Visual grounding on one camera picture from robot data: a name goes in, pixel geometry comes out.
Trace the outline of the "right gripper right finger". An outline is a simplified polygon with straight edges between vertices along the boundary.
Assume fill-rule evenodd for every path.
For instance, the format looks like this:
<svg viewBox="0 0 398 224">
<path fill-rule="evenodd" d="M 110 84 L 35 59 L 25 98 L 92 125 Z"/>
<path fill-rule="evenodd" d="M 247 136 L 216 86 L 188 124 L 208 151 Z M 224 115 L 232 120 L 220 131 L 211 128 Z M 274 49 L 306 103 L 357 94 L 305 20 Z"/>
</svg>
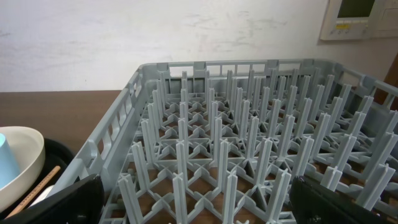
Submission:
<svg viewBox="0 0 398 224">
<path fill-rule="evenodd" d="M 298 224 L 383 224 L 388 222 L 305 176 L 293 178 L 289 200 Z"/>
</svg>

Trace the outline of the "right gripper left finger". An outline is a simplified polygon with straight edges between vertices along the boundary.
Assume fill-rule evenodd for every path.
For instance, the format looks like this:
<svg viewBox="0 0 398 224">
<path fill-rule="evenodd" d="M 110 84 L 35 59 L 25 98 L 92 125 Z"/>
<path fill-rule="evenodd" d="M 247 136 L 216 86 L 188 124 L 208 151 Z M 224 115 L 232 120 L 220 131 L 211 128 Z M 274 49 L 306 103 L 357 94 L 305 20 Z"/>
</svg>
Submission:
<svg viewBox="0 0 398 224">
<path fill-rule="evenodd" d="M 1 223 L 98 223 L 103 204 L 104 188 L 101 177 L 91 174 L 43 201 L 1 220 Z"/>
</svg>

